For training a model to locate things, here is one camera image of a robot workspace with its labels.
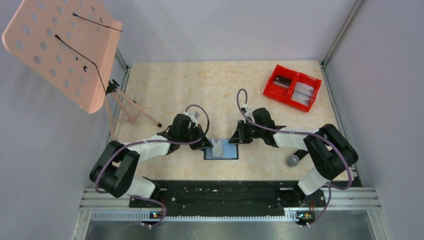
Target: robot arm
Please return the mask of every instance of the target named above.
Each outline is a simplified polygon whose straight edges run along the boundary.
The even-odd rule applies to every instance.
[[[266,108],[258,108],[252,112],[252,115],[255,123],[267,128],[282,129],[287,132],[314,133],[326,138],[341,152],[349,167],[358,161],[356,151],[332,124],[315,129],[294,129],[276,126]],[[297,184],[306,196],[314,193],[346,170],[333,149],[329,150],[322,140],[310,135],[272,132],[241,120],[238,121],[237,129],[229,142],[249,144],[253,139],[263,139],[265,144],[275,148],[296,148],[309,152],[315,167]]]
[[[169,155],[180,148],[179,144],[157,142],[158,140],[189,143],[203,136],[201,141],[190,144],[190,148],[192,150],[198,150],[212,147],[212,144],[204,136],[202,126],[197,123],[198,116],[197,112],[191,115],[188,113],[177,114],[172,125],[168,126],[165,131],[145,139],[145,144],[125,148],[113,159],[113,162],[119,163],[119,166],[113,164],[107,166],[105,172],[100,177],[99,187],[106,190],[115,198],[119,198],[124,194],[150,198],[156,186],[144,177],[134,176],[137,165],[157,156]],[[107,161],[123,146],[124,144],[118,141],[111,141],[106,146],[96,165],[91,170],[89,178],[93,183],[96,182],[100,171],[106,165]]]

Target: tripod leg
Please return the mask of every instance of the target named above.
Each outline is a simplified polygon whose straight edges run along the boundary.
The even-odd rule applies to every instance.
[[[115,137],[114,123],[113,123],[112,115],[111,115],[111,107],[109,106],[109,100],[107,95],[104,96],[104,105],[106,107],[107,120],[109,121],[110,136],[112,137],[112,140],[116,140],[117,138]]]
[[[162,127],[162,124],[156,119],[154,119],[152,116],[150,116],[141,106],[137,105],[134,100],[132,100],[129,96],[127,96],[125,93],[123,93],[121,90],[116,89],[116,92],[123,97],[123,99],[127,100],[131,105],[134,106],[134,108],[138,109],[144,116],[146,116],[148,119],[150,119],[156,126],[159,128]]]
[[[123,113],[128,117],[129,121],[135,124],[136,119],[131,114],[131,112],[127,109],[124,103],[119,99],[118,95],[114,92],[111,92],[110,95],[112,96],[113,99],[115,99],[116,103],[120,106],[120,109],[123,111]]]

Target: thin black wire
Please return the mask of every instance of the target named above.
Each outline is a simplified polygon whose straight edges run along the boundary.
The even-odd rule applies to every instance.
[[[87,61],[89,61],[90,63],[92,63],[92,64],[95,66],[95,69],[97,70],[98,77],[100,78],[100,83],[101,83],[101,85],[103,86],[104,93],[105,93],[105,94],[107,94],[107,92],[106,92],[106,87],[105,87],[105,85],[103,84],[102,76],[100,75],[100,71],[99,71],[99,68],[97,67],[97,64],[96,64],[95,62],[93,62],[92,60],[88,59],[86,56],[82,55],[79,51],[75,50],[73,47],[71,47],[71,46],[69,46],[68,44],[66,44],[66,43],[62,40],[62,38],[60,38],[57,34],[55,34],[54,36],[55,36],[57,39],[59,39],[59,40],[60,40],[63,44],[65,44],[65,46],[67,46],[68,48],[72,49],[74,52],[76,52],[76,53],[77,53],[77,54],[79,54],[81,57],[85,58]]]
[[[97,24],[97,25],[100,25],[100,26],[105,27],[105,28],[108,28],[108,29],[113,29],[113,30],[116,30],[116,31],[120,31],[120,32],[122,33],[122,30],[119,30],[119,29],[116,29],[116,28],[114,28],[114,27],[106,26],[106,25],[100,24],[100,23],[98,23],[98,22],[92,21],[92,20],[90,20],[90,19],[87,19],[87,18],[85,18],[85,17],[82,17],[82,16],[80,16],[80,15],[76,14],[75,12],[74,12],[74,13],[72,13],[72,15],[74,15],[75,17],[78,17],[78,18],[84,19],[84,20],[86,20],[86,21],[89,21],[90,23]]]

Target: wall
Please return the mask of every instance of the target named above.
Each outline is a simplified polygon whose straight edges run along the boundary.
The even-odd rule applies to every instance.
[[[394,239],[422,239],[424,1],[367,1],[328,71]]]
[[[103,0],[132,62],[323,59],[355,0]]]
[[[20,1],[1,3],[3,32]],[[107,141],[106,110],[86,113],[3,46],[0,62],[0,238],[69,239]]]

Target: red plastic tray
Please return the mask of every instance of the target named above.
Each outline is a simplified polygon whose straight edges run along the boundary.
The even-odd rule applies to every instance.
[[[290,86],[288,88],[284,88],[280,85],[274,84],[274,81],[277,76],[282,76],[284,78],[290,79]],[[292,100],[292,96],[295,92],[295,86],[297,82],[309,85],[314,88],[312,96],[310,96],[308,105],[303,105],[297,101]],[[263,90],[263,95],[308,113],[315,102],[320,87],[321,80],[308,76],[304,73],[288,69],[281,65],[277,65],[274,69],[274,72],[272,72],[272,75],[269,78],[268,82],[266,83],[265,90]]]

